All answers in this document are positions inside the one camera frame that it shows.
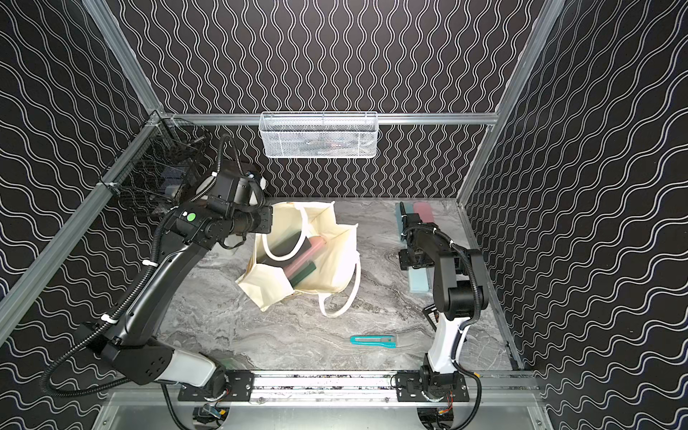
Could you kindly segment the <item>pink pencil case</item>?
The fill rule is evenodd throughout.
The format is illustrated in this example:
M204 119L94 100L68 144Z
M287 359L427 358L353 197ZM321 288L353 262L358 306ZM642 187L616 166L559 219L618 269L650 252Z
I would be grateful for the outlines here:
M419 218L424 223L434 223L435 215L432 206L429 202L414 202L413 204L414 213L419 215Z

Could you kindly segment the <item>teal translucent pencil case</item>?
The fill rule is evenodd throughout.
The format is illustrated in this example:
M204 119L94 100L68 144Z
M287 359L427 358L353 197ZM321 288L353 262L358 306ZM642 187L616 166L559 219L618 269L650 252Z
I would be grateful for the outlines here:
M403 216L408 213L414 213L412 202L397 202L397 204L395 204L395 220L398 229L398 237L401 243L405 242L405 238L402 234L404 230Z

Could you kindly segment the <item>light blue pencil case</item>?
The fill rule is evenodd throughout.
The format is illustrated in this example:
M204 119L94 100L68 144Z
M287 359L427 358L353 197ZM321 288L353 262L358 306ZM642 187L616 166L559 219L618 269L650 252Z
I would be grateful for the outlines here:
M427 294L430 292L428 268L408 268L408 288L411 294Z

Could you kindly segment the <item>cream canvas tote bag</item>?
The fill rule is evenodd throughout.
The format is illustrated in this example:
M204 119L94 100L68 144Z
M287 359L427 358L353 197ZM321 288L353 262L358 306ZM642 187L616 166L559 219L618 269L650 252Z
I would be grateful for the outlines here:
M323 316L345 314L361 282L358 226L340 224L334 202L279 202L272 215L272 231L255 235L238 286L263 311L306 294L318 298Z

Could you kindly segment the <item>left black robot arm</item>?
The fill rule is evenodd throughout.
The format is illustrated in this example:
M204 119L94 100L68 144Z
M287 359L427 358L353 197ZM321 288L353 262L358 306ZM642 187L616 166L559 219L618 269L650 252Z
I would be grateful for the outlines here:
M125 383L181 383L215 401L229 384L222 363L200 353L177 349L157 339L157 332L178 288L189 272L215 245L230 237L272 230L272 206L267 204L261 176L241 161L234 149L229 161L218 157L204 190L168 211L152 238L143 270L100 320L82 324L75 345L55 359L39 379L46 395L78 398L105 392ZM54 385L52 376L77 353L89 349L120 378L80 390Z

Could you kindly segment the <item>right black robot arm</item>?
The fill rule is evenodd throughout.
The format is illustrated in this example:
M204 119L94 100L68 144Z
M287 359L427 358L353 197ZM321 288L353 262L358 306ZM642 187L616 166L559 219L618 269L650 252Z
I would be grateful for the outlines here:
M459 245L417 213L401 215L401 239L405 244L399 251L401 270L433 273L433 303L424 309L424 317L433 325L435 337L419 370L419 392L433 400L466 402L469 372L460 366L459 356L469 327L488 305L487 273L477 268L482 254Z

